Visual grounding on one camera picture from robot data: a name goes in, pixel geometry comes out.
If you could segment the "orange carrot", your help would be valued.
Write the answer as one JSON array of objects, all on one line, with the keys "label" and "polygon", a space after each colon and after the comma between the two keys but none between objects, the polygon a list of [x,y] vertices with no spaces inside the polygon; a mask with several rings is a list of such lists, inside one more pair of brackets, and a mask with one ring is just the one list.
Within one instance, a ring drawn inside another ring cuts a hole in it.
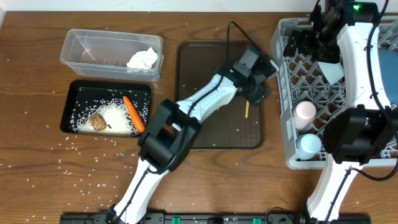
[{"label": "orange carrot", "polygon": [[135,109],[135,106],[133,105],[132,101],[127,97],[123,96],[123,102],[127,108],[127,111],[130,115],[131,121],[137,130],[138,133],[143,133],[145,130],[145,125],[144,122],[141,120],[141,117],[137,110]]}]

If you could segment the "dark brown serving tray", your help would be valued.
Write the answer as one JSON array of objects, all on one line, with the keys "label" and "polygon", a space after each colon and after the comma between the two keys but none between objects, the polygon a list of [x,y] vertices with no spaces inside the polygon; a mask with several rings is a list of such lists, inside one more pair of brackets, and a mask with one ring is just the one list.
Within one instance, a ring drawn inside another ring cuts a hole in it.
[{"label": "dark brown serving tray", "polygon": [[[179,46],[175,101],[192,96],[208,84],[224,65],[225,50],[225,42],[220,40],[189,40]],[[192,148],[257,149],[265,140],[264,110],[262,105],[249,104],[245,118],[245,109],[245,97],[235,96],[202,123]]]}]

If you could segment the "brown food scrap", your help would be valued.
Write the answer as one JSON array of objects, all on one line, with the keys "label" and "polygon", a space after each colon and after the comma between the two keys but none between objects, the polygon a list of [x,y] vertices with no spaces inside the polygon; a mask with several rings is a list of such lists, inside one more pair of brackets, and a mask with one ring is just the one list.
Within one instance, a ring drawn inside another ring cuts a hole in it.
[{"label": "brown food scrap", "polygon": [[103,131],[107,128],[106,121],[100,114],[88,117],[88,123],[95,131]]}]

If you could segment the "grey dishwasher rack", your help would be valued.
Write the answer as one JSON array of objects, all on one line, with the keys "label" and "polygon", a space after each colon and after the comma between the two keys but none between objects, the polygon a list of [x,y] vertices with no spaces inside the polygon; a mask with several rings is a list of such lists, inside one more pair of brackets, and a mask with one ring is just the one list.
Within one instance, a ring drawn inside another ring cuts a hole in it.
[{"label": "grey dishwasher rack", "polygon": [[[275,75],[280,95],[280,128],[286,165],[293,170],[322,169],[327,160],[324,149],[308,160],[297,158],[296,139],[303,134],[313,133],[323,137],[326,125],[348,108],[364,105],[368,110],[378,108],[371,98],[371,84],[368,77],[366,45],[371,44],[371,63],[374,85],[383,106],[390,103],[377,67],[376,49],[389,44],[387,50],[397,51],[397,17],[386,16],[377,28],[372,23],[357,22],[345,25],[337,35],[338,48],[342,52],[340,65],[344,77],[330,85],[322,74],[318,62],[310,55],[296,52],[293,57],[284,57],[283,52],[293,30],[311,29],[306,18],[281,19],[271,38],[272,56],[279,71]],[[312,102],[316,109],[314,121],[303,129],[295,127],[293,109],[302,101]]]}]

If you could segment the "light blue bowl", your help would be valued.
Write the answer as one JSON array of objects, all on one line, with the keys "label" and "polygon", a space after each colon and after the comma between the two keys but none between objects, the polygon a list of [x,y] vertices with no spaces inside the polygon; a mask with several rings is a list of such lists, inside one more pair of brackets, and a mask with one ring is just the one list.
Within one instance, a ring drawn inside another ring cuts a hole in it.
[{"label": "light blue bowl", "polygon": [[318,62],[318,66],[330,85],[336,84],[344,77],[343,67],[340,63]]}]

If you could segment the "dark blue plate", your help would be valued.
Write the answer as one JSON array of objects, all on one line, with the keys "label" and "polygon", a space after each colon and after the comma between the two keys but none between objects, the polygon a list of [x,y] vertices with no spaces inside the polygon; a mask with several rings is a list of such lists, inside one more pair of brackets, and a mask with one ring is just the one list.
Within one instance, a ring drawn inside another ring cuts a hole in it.
[{"label": "dark blue plate", "polygon": [[392,104],[397,104],[397,52],[387,49],[379,49],[378,53],[382,82],[386,95]]}]

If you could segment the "pile of white rice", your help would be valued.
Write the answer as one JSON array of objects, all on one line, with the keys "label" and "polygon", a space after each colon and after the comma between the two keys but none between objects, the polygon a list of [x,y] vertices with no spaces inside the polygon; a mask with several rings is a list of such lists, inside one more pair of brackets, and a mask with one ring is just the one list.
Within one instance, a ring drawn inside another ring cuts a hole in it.
[{"label": "pile of white rice", "polygon": [[[127,96],[135,106],[146,127],[149,115],[150,93],[148,91],[118,90],[82,87],[78,90],[70,114],[67,116],[69,133],[102,136],[138,137],[127,108],[123,102]],[[107,128],[95,131],[88,123],[88,117],[100,114]]]}]

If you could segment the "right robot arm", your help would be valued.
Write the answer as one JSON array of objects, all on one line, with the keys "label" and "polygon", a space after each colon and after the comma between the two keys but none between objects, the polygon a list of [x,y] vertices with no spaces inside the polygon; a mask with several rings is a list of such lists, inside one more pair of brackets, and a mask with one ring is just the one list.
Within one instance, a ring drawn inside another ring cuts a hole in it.
[{"label": "right robot arm", "polygon": [[324,128],[328,161],[307,200],[308,223],[334,223],[356,174],[397,138],[397,112],[391,108],[379,63],[379,24],[385,13],[374,2],[326,1],[310,14],[310,30],[293,31],[285,56],[311,55],[317,62],[342,63],[344,110]]}]

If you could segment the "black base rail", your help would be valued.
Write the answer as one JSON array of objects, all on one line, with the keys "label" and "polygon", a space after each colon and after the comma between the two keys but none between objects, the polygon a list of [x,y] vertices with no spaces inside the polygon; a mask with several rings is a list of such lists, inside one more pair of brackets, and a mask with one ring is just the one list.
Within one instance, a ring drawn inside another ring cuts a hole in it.
[{"label": "black base rail", "polygon": [[295,213],[275,207],[267,213],[163,213],[161,210],[132,213],[129,210],[117,212],[105,210],[98,213],[64,213],[60,224],[100,224],[100,223],[137,223],[137,224],[311,224],[322,223],[303,213]]}]

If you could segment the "white tissue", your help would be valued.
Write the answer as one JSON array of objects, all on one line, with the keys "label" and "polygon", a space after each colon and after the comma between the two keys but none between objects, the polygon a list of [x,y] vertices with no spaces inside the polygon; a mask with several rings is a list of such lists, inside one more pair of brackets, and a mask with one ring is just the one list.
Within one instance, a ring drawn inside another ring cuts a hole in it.
[{"label": "white tissue", "polygon": [[150,47],[146,51],[139,51],[135,53],[126,65],[128,68],[149,70],[157,61],[157,57],[157,53],[153,50],[152,47]]}]

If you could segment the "black waste tray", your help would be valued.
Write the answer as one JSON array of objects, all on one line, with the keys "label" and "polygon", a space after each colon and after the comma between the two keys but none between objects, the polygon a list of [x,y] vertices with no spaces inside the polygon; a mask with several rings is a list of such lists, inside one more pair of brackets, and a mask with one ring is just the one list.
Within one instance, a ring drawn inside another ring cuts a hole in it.
[{"label": "black waste tray", "polygon": [[149,118],[151,89],[140,83],[100,80],[71,82],[60,129],[64,133],[137,138],[123,98],[129,98],[144,124]]}]

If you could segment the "pink cup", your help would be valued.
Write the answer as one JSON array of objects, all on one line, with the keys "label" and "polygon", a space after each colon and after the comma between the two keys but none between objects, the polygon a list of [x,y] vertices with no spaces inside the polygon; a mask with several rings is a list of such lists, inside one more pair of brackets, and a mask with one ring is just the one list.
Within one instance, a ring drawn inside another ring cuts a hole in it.
[{"label": "pink cup", "polygon": [[302,101],[292,111],[297,129],[303,129],[315,119],[317,109],[310,101]]}]

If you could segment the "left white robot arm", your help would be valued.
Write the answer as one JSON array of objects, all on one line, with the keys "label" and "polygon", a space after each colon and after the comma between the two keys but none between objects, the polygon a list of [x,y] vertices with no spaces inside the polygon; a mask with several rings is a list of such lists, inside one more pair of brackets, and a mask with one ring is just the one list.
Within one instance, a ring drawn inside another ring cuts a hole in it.
[{"label": "left white robot arm", "polygon": [[138,140],[141,150],[136,173],[123,198],[109,208],[105,222],[138,223],[160,181],[186,158],[202,122],[236,95],[257,106],[268,96],[263,81],[277,71],[267,55],[249,47],[192,96],[176,103],[169,99],[161,102]]}]

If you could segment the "light blue cup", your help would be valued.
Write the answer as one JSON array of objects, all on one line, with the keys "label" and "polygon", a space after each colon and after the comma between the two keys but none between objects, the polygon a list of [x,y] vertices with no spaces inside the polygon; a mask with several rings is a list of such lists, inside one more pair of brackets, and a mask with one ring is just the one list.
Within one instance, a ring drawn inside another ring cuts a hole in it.
[{"label": "light blue cup", "polygon": [[313,158],[322,147],[321,139],[315,134],[304,134],[296,139],[297,158],[307,160]]}]

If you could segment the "clear plastic bin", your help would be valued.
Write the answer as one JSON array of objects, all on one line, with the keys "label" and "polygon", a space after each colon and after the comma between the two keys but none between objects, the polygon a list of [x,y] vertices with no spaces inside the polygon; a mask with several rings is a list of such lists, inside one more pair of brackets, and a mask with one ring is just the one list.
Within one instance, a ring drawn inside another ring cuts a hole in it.
[{"label": "clear plastic bin", "polygon": [[[60,61],[78,75],[157,82],[163,63],[163,40],[158,35],[71,29],[65,38]],[[152,47],[157,61],[152,68],[128,68],[131,57]]]}]

